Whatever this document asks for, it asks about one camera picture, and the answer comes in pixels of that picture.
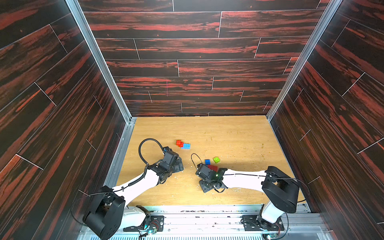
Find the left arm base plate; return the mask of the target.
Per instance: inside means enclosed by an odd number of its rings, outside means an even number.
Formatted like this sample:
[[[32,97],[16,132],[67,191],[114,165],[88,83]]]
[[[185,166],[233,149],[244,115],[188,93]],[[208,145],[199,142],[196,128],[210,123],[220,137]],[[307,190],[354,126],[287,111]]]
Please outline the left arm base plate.
[[[123,232],[145,232],[148,234],[155,234],[162,232],[164,229],[164,216],[147,216],[144,221],[138,227],[127,227],[123,229]]]

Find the light blue long lego brick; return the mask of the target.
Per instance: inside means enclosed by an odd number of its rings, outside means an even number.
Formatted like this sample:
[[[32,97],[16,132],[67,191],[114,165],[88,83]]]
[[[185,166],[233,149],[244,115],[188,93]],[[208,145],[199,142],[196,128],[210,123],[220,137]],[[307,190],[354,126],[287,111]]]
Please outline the light blue long lego brick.
[[[190,150],[191,144],[183,143],[183,146],[181,147],[181,149]]]

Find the right aluminium corner post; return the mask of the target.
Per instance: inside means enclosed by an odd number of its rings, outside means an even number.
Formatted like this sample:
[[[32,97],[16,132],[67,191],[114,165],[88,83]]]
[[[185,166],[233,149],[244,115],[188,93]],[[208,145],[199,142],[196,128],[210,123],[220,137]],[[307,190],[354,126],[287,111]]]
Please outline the right aluminium corner post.
[[[289,74],[287,81],[285,82],[281,92],[279,93],[277,99],[275,100],[271,109],[267,113],[267,120],[269,123],[272,121],[275,113],[279,109],[284,98],[288,94],[290,88],[292,87],[293,83],[295,82],[296,78],[298,77],[299,73],[301,72],[302,68],[304,67],[305,63],[307,62],[312,51],[316,47],[318,41],[320,40],[321,36],[323,35],[330,21],[334,17],[341,3],[342,3],[342,0],[332,0],[329,2],[327,7],[325,8],[322,16],[319,19],[319,22],[314,28],[313,33],[311,34],[307,44],[305,45],[302,53],[300,54],[297,62],[295,63],[291,73]]]

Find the small red lego brick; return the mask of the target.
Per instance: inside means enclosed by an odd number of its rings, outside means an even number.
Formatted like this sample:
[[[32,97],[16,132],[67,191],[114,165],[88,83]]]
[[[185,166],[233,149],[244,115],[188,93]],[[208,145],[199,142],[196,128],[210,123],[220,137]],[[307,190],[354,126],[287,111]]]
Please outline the small red lego brick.
[[[182,148],[184,146],[184,142],[182,142],[181,140],[177,140],[176,145]]]

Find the aluminium corner post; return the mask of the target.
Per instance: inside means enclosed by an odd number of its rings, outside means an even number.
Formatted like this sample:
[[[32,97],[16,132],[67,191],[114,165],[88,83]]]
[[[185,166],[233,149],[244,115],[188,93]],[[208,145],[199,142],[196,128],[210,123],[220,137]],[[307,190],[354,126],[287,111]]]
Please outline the aluminium corner post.
[[[104,77],[106,84],[118,105],[118,108],[125,120],[128,124],[134,124],[136,122],[136,118],[132,117],[114,78],[111,74],[111,71],[108,68],[108,65],[103,57],[103,54],[97,44],[96,38],[94,37],[90,25],[85,17],[84,12],[78,1],[76,0],[65,0],[71,14],[74,17],[76,24],[78,25],[81,34],[83,35],[95,61],[100,69],[102,76]]]
[[[327,7],[325,8],[322,16],[319,19],[319,22],[314,28],[313,33],[311,34],[307,44],[305,45],[302,53],[300,54],[297,62],[295,63],[291,73],[289,74],[287,81],[285,82],[281,92],[279,93],[277,99],[275,100],[271,109],[267,113],[267,120],[269,123],[272,121],[275,113],[279,109],[284,98],[288,94],[290,88],[292,87],[293,83],[295,82],[296,78],[298,77],[299,73],[301,72],[302,68],[304,67],[305,63],[307,62],[312,51],[316,47],[318,41],[320,40],[321,36],[323,35],[330,21],[334,17],[341,3],[342,3],[342,0],[332,0],[329,2]]]

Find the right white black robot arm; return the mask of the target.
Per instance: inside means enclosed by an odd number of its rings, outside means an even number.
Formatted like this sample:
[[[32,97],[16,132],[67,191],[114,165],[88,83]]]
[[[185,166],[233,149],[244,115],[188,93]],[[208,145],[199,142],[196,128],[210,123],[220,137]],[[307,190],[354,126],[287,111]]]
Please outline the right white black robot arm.
[[[276,224],[284,213],[293,214],[297,210],[299,184],[276,167],[269,166],[265,171],[242,172],[212,165],[198,164],[196,175],[204,193],[215,190],[241,188],[264,193],[269,202],[262,207],[258,217],[259,225]]]

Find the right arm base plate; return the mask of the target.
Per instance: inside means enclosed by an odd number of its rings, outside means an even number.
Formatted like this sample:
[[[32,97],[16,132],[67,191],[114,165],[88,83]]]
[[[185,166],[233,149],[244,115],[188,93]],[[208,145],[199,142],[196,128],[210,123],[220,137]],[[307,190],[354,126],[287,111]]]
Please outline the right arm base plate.
[[[258,215],[241,216],[241,224],[243,224],[246,232],[250,231],[272,231],[281,232],[285,230],[281,217],[275,223],[270,223]]]

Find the aluminium front rail frame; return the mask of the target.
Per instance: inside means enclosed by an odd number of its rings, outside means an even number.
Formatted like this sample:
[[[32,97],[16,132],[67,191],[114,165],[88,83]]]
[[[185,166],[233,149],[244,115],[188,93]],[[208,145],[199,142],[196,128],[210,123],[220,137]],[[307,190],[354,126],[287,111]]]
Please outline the aluminium front rail frame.
[[[333,240],[320,214],[307,204],[294,214],[283,214],[281,227],[259,230],[252,220],[261,205],[150,206],[156,219],[146,236],[137,230],[119,230],[113,240]]]

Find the long red lego brick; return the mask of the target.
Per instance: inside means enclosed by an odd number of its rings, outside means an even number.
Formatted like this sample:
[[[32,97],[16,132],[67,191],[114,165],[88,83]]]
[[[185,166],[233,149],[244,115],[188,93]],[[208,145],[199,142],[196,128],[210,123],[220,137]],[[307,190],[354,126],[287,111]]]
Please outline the long red lego brick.
[[[207,167],[212,170],[212,171],[215,171],[215,172],[218,172],[219,168],[217,166],[214,166],[214,165],[207,165]]]

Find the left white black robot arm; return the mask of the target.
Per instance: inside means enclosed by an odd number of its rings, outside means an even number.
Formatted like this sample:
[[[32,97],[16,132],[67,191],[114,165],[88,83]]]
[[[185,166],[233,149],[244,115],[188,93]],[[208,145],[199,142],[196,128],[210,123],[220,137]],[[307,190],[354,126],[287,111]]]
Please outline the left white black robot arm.
[[[113,188],[103,186],[97,194],[92,194],[83,223],[102,240],[110,239],[118,231],[137,231],[141,237],[156,233],[159,220],[153,219],[144,207],[129,208],[128,204],[183,169],[181,157],[164,148],[164,158],[146,166],[142,175]]]

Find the left aluminium corner post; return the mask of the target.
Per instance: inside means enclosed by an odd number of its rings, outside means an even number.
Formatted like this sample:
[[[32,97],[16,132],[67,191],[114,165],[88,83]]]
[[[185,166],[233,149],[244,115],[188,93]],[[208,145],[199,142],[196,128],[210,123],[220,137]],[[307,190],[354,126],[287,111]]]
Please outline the left aluminium corner post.
[[[108,65],[103,57],[103,54],[97,44],[96,38],[94,37],[90,25],[85,17],[84,12],[78,1],[76,0],[65,0],[71,14],[74,17],[76,24],[78,25],[81,34],[83,35],[95,61],[100,69],[102,76],[104,77],[106,84],[118,105],[118,108],[125,120],[128,124],[134,124],[136,122],[136,118],[132,117],[114,78],[111,74],[111,71],[108,68]]]

